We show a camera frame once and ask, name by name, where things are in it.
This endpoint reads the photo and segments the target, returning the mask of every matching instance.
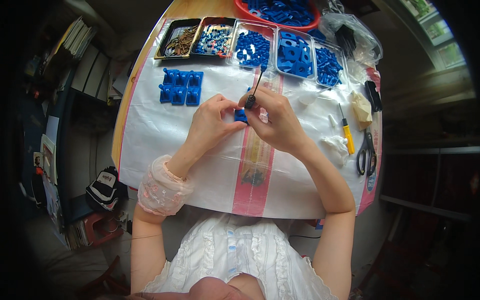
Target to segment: black scissors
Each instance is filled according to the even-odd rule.
[[[375,149],[373,147],[373,139],[372,139],[372,132],[370,131],[370,127],[367,127],[365,131],[365,138],[363,139],[363,144],[360,147],[360,151],[357,154],[357,170],[360,175],[365,174],[365,163],[368,162],[368,169],[367,169],[367,176],[372,175],[375,172],[375,168],[377,167],[377,154],[375,153]],[[360,167],[360,156],[363,156],[363,162]]]

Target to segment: metal spring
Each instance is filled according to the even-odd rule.
[[[255,103],[255,95],[248,95],[247,102],[245,102],[245,108],[251,109],[254,103]]]

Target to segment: wooden table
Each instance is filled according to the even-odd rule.
[[[155,38],[162,28],[164,20],[167,18],[203,18],[205,16],[234,17],[234,10],[234,4],[231,0],[209,0],[208,5],[205,5],[204,2],[198,0],[174,0],[160,17],[160,19],[158,19],[158,22],[150,33],[150,36],[145,42],[140,54],[138,55],[120,104],[112,143],[112,159],[117,169],[120,167],[120,151],[123,138],[123,129],[125,127],[125,121],[127,118],[128,104],[130,98],[132,97],[132,86],[135,82],[135,78],[140,66],[148,55],[148,52],[153,46]]]

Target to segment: plastic sheet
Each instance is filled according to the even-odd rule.
[[[160,31],[160,40],[164,29]],[[150,50],[144,65],[137,75],[130,101],[123,134],[120,155],[120,181],[137,188],[145,170],[160,155],[173,155],[185,141],[192,116],[197,107],[160,104],[159,83],[163,81],[164,67],[181,71],[203,71],[201,103],[217,93],[238,101],[249,86],[256,83],[258,74],[241,71],[224,61],[190,58],[188,60],[160,61],[153,59],[158,43]],[[358,131],[354,113],[346,100],[347,93],[324,90],[313,81],[291,76],[262,77],[262,85],[288,97],[305,132],[338,167],[351,188],[357,212],[373,200],[376,173],[368,178],[357,173],[356,155],[350,155],[345,166],[336,163],[330,151],[320,141],[324,136],[343,136],[341,126],[332,128],[328,118],[332,114],[341,120],[338,102],[344,108],[356,151],[363,141]],[[364,91],[360,84],[350,85]],[[300,97],[311,93],[317,100],[304,105]],[[233,114],[227,114],[226,122],[233,122]],[[377,134],[381,146],[381,114],[376,114],[372,134]],[[189,176],[195,190],[186,204],[221,212],[271,218],[321,218],[325,212],[316,187],[305,166],[288,153],[272,149],[255,134],[251,127],[237,132],[208,151],[190,170]],[[367,185],[371,186],[366,193]]]

